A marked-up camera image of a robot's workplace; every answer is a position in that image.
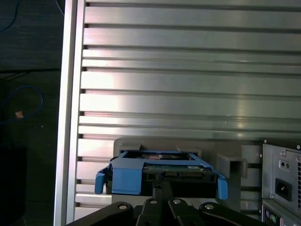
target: metal casing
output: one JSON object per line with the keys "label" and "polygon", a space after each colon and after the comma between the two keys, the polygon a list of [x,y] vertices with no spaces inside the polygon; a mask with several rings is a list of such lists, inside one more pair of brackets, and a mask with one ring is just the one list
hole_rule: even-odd
{"label": "metal casing", "polygon": [[[276,203],[301,216],[301,152],[285,147],[263,145],[262,162],[262,198],[273,199]],[[291,198],[286,200],[277,194],[276,180],[280,179],[291,185]]]}
{"label": "metal casing", "polygon": [[116,139],[301,138],[299,0],[65,8],[56,226],[111,203],[93,180]]}

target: screw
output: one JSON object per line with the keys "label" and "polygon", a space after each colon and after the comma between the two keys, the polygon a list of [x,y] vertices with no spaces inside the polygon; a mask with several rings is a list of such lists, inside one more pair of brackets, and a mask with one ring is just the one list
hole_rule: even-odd
{"label": "screw", "polygon": [[180,203],[181,203],[181,200],[178,200],[178,199],[174,200],[174,204],[180,204]]}
{"label": "screw", "polygon": [[208,205],[205,206],[205,208],[206,208],[207,210],[212,210],[212,209],[214,209],[214,206],[208,204]]}
{"label": "screw", "polygon": [[124,210],[124,209],[127,208],[127,206],[126,205],[120,205],[120,206],[118,206],[118,208],[121,209],[121,210]]}

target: dark floor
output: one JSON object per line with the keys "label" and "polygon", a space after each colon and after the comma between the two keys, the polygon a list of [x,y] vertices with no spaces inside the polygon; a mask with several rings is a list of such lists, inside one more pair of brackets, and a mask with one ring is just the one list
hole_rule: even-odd
{"label": "dark floor", "polygon": [[[0,29],[11,21],[15,3],[0,1]],[[0,125],[0,144],[26,148],[27,226],[53,224],[60,71],[30,73],[11,81],[3,79],[11,75],[3,71],[60,68],[62,42],[63,15],[55,0],[21,0],[15,22],[0,32],[0,103],[24,85],[37,87],[44,98],[41,111],[33,117]],[[39,101],[35,91],[23,89],[3,106],[5,120],[15,118],[18,111],[28,115]],[[16,225],[24,225],[23,218]]]}

